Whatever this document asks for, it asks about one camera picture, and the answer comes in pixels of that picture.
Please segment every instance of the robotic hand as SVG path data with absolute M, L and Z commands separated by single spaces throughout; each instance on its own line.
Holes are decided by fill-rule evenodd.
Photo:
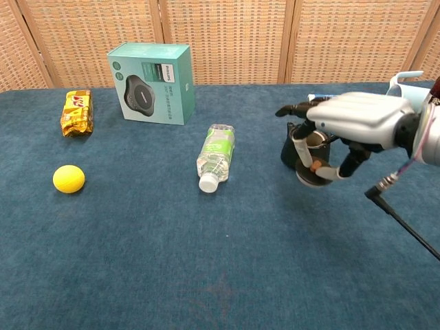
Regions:
M 316 169 L 317 176 L 330 182 L 352 176 L 371 153 L 397 147 L 406 149 L 409 160 L 395 173 L 396 179 L 413 161 L 440 166 L 440 121 L 435 121 L 440 106 L 432 103 L 415 113 L 405 98 L 349 92 L 306 111 L 292 107 L 290 113 L 305 119 L 293 134 L 304 167 L 311 168 L 313 163 L 306 139 L 315 130 L 335 135 L 349 146 L 340 166 Z

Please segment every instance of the yellow ball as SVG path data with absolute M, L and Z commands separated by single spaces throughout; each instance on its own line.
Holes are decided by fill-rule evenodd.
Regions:
M 56 189 L 72 194 L 84 186 L 85 175 L 77 166 L 64 165 L 55 171 L 53 181 Z

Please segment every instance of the table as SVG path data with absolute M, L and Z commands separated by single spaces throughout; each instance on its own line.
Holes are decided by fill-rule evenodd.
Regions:
M 432 82 L 414 82 L 429 87 Z M 93 89 L 95 131 L 61 135 L 71 89 L 0 94 L 0 325 L 6 329 L 438 329 L 440 263 L 364 191 L 406 160 L 374 154 L 322 189 L 280 159 L 279 107 L 386 83 L 197 86 L 185 126 L 124 120 Z M 212 123 L 236 129 L 230 179 L 198 188 Z M 332 144 L 330 163 L 348 148 Z M 86 175 L 75 195 L 54 171 Z M 439 168 L 385 194 L 440 248 Z

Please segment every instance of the snack bag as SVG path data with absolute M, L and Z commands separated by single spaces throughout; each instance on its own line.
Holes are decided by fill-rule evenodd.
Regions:
M 94 131 L 91 90 L 70 91 L 61 115 L 63 136 L 88 135 Z

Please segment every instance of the water bottle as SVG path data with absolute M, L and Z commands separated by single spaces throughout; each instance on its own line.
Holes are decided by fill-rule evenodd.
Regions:
M 208 129 L 197 158 L 199 188 L 205 193 L 217 190 L 219 182 L 229 178 L 229 167 L 235 147 L 235 129 L 226 124 L 213 124 Z

